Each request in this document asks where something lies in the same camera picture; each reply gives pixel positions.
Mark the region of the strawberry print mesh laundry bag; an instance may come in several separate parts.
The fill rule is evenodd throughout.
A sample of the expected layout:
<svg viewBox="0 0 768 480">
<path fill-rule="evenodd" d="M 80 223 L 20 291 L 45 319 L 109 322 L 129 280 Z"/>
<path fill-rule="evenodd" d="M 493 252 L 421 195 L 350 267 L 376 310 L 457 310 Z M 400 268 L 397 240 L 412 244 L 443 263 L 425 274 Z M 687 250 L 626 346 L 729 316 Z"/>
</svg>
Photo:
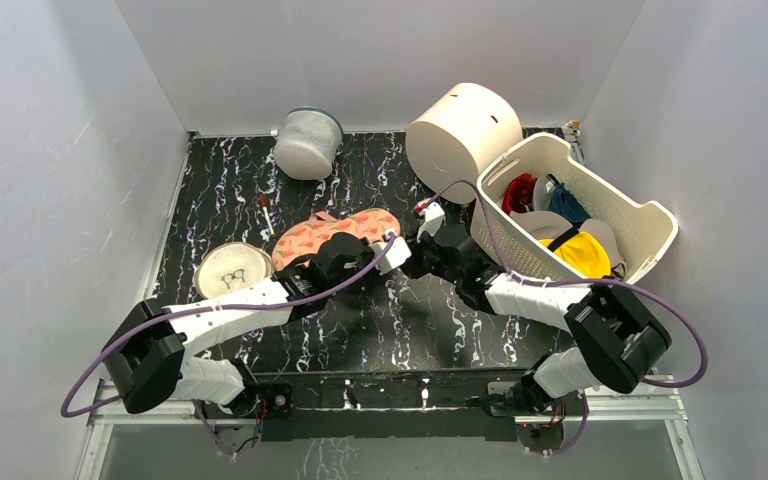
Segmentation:
<svg viewBox="0 0 768 480">
<path fill-rule="evenodd" d="M 318 252 L 337 233 L 347 233 L 370 243 L 381 242 L 384 234 L 393 230 L 401 234 L 399 220 L 389 211 L 370 208 L 338 219 L 326 211 L 313 213 L 307 220 L 287 229 L 278 239 L 271 260 L 276 271 L 293 261 Z"/>
</svg>

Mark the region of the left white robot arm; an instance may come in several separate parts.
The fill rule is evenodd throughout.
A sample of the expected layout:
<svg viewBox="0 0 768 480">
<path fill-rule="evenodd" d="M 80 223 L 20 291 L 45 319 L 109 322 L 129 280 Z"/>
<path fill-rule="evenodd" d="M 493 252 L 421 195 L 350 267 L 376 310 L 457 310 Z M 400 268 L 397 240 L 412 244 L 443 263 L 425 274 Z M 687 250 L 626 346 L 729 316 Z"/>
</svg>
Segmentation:
<svg viewBox="0 0 768 480">
<path fill-rule="evenodd" d="M 380 273 L 399 241 L 394 232 L 370 243 L 338 233 L 300 265 L 242 290 L 187 305 L 139 302 L 100 355 L 117 398 L 130 414 L 170 399 L 211 403 L 238 417 L 278 395 L 242 363 L 210 360 L 202 352 L 256 330 L 281 327 L 321 311 L 335 295 Z"/>
</svg>

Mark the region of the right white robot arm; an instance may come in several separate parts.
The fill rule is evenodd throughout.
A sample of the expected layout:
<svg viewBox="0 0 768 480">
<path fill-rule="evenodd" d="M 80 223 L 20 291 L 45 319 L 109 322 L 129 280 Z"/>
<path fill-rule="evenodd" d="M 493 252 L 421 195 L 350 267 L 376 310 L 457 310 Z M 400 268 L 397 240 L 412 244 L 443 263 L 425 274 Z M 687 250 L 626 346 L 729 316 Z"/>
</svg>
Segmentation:
<svg viewBox="0 0 768 480">
<path fill-rule="evenodd" d="M 671 346 L 672 338 L 629 289 L 606 283 L 551 287 L 507 273 L 455 226 L 401 240 L 402 272 L 432 274 L 452 284 L 461 301 L 487 314 L 535 320 L 567 332 L 573 347 L 543 355 L 518 382 L 477 404 L 488 410 L 550 413 L 563 397 L 606 386 L 628 394 Z"/>
</svg>

